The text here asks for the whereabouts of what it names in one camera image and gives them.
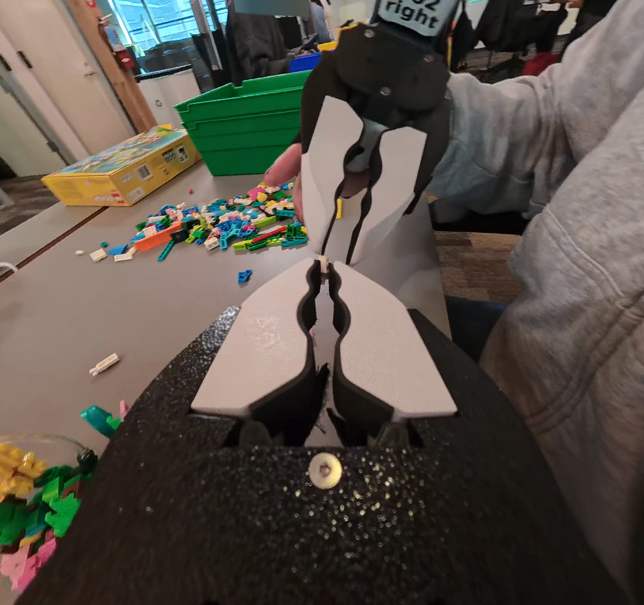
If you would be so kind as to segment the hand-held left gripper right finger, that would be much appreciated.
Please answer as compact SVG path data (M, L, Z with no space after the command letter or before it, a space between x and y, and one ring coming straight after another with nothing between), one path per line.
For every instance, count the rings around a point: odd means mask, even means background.
M422 313L344 263L328 266L328 287L337 332L330 419L342 444L366 445L391 423L455 416L414 322L425 320Z

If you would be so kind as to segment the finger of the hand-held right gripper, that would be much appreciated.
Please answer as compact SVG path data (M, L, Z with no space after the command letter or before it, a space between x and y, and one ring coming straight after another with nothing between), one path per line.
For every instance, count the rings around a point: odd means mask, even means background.
M375 155L380 172L361 202L348 264L359 263L380 246L411 204L426 140L427 134L418 129L391 129L381 135Z
M324 253L336 219L344 159L358 146L363 130L363 121L348 102L325 97L301 165L303 224L316 254Z

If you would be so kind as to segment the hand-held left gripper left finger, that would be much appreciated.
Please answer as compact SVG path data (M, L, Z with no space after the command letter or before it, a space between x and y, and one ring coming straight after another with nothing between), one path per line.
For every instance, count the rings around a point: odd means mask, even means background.
M321 263L307 257L254 291L241 305L191 411L255 421L286 445L303 445L321 411L310 329Z

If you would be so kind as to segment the pile of colourful lego pieces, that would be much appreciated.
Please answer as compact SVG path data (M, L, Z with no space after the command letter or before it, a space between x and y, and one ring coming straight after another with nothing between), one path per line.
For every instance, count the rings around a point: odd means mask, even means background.
M129 249L140 239L181 222L171 235L176 245L194 245L207 251L255 252L262 248L292 248L308 243L308 231L296 216L294 183L277 187L261 182L245 196L213 199L189 206L165 205L136 225Z

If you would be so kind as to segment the person's right forearm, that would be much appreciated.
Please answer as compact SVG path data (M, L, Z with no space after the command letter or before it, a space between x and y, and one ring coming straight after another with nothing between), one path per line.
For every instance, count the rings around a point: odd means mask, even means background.
M479 213L643 215L643 0L617 0L537 77L453 75L450 138L428 191Z

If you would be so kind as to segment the orange lego plate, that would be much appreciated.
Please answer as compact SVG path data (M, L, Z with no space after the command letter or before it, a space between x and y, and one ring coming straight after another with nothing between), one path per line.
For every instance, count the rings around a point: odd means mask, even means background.
M172 225L170 225L168 228L166 228L161 232L151 234L148 237L135 241L133 243L133 247L137 251L141 252L141 251L147 251L147 250L153 249L160 245L165 245L171 240L171 235L175 232L180 231L181 228L182 228L181 222L173 223Z

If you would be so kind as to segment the yellow lego box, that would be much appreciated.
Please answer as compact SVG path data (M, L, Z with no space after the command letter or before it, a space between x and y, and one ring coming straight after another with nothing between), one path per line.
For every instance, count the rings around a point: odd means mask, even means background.
M185 129L155 126L42 182L67 206L131 207L201 159Z

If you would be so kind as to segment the green lego flower model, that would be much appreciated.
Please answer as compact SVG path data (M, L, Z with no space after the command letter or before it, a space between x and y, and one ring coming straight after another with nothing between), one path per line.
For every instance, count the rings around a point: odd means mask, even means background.
M67 533L99 461L46 468L34 453L1 444L1 603L13 603Z

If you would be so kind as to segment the person's right hand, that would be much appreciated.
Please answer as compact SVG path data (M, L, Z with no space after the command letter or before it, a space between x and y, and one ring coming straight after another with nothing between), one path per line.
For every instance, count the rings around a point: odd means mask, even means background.
M269 167L263 176L263 182L271 187L291 182L300 174L301 164L302 144L293 143Z

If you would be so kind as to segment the green plastic bin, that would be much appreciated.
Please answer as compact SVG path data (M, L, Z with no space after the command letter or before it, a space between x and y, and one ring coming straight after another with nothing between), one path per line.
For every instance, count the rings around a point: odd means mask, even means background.
M174 105L182 122L299 111L311 70L228 83Z
M193 138L261 134L300 128L300 111L285 110L258 115L188 120L183 126Z
M293 142L300 140L293 129L242 134L189 136L213 176L264 173Z

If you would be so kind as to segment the person's blue trouser leg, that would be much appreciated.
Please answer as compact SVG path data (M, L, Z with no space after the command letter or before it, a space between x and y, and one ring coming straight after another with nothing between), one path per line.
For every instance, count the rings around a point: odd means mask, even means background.
M452 341L479 362L492 329L509 305L451 295L445 297L445 302Z

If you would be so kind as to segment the white recycling bin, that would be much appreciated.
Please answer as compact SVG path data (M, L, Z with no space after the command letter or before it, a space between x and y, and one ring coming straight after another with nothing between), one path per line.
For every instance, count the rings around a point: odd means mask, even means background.
M170 71L157 71L141 75L139 87L155 118L156 124L183 127L174 106L200 95L192 68L177 67Z

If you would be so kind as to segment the person's grey hoodie torso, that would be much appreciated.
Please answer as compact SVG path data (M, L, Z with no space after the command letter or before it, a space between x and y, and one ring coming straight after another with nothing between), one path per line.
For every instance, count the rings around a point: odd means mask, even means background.
M643 92L528 226L483 368L584 535L643 603Z

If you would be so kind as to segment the red fire extinguisher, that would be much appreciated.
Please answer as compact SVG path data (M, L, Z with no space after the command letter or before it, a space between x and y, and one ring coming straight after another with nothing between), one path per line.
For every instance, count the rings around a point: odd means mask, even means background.
M110 14L97 17L99 34L107 44L119 67L122 70L134 70L135 62L128 47L120 40L116 28L109 21L109 16Z

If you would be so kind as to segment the white door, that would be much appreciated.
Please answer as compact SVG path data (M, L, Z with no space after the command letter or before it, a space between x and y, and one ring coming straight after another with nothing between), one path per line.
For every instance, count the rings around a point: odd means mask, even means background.
M76 158L136 134L64 0L1 0L15 74L36 80L64 120L53 128Z

